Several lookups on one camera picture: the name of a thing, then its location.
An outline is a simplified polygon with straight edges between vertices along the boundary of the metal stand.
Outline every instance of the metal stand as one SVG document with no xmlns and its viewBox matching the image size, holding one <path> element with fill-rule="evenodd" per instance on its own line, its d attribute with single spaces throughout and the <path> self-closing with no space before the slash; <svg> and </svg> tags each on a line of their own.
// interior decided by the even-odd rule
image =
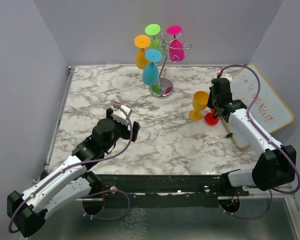
<svg viewBox="0 0 300 240">
<path fill-rule="evenodd" d="M 169 79 L 165 78 L 166 77 L 165 65 L 167 59 L 168 59 L 168 51 L 165 52 L 164 63 L 160 70 L 157 85 L 149 86 L 149 91 L 151 95 L 157 99 L 166 99 L 174 93 L 173 83 Z"/>
<path fill-rule="evenodd" d="M 184 48 L 174 48 L 174 47 L 170 47 L 167 45 L 165 36 L 163 34 L 162 28 L 161 28 L 161 33 L 162 33 L 162 42 L 158 43 L 158 47 L 165 52 L 165 58 L 164 58 L 164 62 L 163 65 L 161 67 L 160 70 L 160 74 L 158 77 L 158 82 L 156 85 L 153 86 L 149 86 L 149 92 L 152 96 L 154 96 L 157 99 L 166 99 L 168 97 L 170 97 L 173 93 L 174 93 L 174 85 L 173 83 L 166 78 L 166 63 L 167 63 L 167 59 L 168 59 L 168 55 L 169 55 L 169 51 L 168 49 L 183 49 L 183 50 L 187 50 L 190 49 L 192 47 L 191 43 L 184 43 Z M 173 38 L 173 40 L 177 39 L 178 37 L 180 37 L 182 34 L 182 32 L 175 38 Z M 179 62 L 179 57 L 175 56 L 178 60 L 177 61 L 171 61 L 169 60 L 169 62 L 172 63 L 177 63 Z"/>
</svg>

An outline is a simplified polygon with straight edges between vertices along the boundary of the pink wine glass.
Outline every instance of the pink wine glass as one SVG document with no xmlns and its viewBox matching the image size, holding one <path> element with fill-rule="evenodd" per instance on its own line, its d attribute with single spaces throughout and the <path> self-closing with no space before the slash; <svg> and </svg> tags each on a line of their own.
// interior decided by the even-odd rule
<svg viewBox="0 0 300 240">
<path fill-rule="evenodd" d="M 172 62 L 181 62 L 185 59 L 185 50 L 184 45 L 176 39 L 176 35 L 182 32 L 182 27 L 179 25 L 169 26 L 166 29 L 166 33 L 169 35 L 173 35 L 173 41 L 169 46 L 169 58 Z"/>
</svg>

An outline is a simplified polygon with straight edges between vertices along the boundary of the chrome base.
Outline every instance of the chrome base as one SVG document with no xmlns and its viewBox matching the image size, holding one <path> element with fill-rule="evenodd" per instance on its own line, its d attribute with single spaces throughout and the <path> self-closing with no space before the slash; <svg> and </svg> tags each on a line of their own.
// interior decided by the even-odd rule
<svg viewBox="0 0 300 240">
<path fill-rule="evenodd" d="M 157 99 L 166 99 L 174 93 L 174 85 L 169 79 L 161 77 L 159 85 L 150 86 L 149 91 Z"/>
</svg>

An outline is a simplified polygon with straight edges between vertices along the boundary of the yellow wine glass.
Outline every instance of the yellow wine glass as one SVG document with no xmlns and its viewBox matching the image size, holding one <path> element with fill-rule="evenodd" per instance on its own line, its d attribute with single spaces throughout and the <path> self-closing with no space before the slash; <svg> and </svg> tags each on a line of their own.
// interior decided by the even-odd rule
<svg viewBox="0 0 300 240">
<path fill-rule="evenodd" d="M 145 69 L 150 63 L 145 57 L 146 47 L 149 47 L 151 39 L 147 35 L 139 35 L 134 39 L 134 44 L 140 48 L 135 55 L 135 65 L 139 69 Z"/>
<path fill-rule="evenodd" d="M 192 100 L 194 110 L 189 112 L 189 118 L 193 121 L 202 119 L 201 111 L 205 110 L 208 104 L 209 93 L 205 91 L 197 91 Z"/>
</svg>

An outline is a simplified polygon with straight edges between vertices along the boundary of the red writing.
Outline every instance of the red writing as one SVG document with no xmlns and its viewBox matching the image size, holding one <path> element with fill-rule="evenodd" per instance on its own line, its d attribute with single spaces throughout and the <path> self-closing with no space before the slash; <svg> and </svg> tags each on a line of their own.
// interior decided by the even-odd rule
<svg viewBox="0 0 300 240">
<path fill-rule="evenodd" d="M 269 114 L 270 109 L 263 103 L 260 97 L 258 97 L 254 103 L 257 104 L 259 113 L 261 113 L 265 123 L 275 121 L 275 118 Z"/>
<path fill-rule="evenodd" d="M 240 81 L 243 82 L 243 83 L 245 83 L 245 84 L 246 84 L 247 82 L 249 82 L 249 80 L 248 80 L 248 78 L 246 77 L 246 75 L 241 75 L 241 76 L 240 76 Z"/>
<path fill-rule="evenodd" d="M 233 93 L 232 96 L 233 96 L 233 99 L 234 99 L 234 100 L 241 100 L 241 101 L 244 101 L 244 100 L 245 100 L 244 97 L 239 98 L 235 93 Z"/>
<path fill-rule="evenodd" d="M 253 89 L 254 89 L 254 85 L 253 84 L 250 84 L 250 86 L 248 87 L 248 93 L 250 92 L 250 91 L 252 91 Z"/>
</svg>

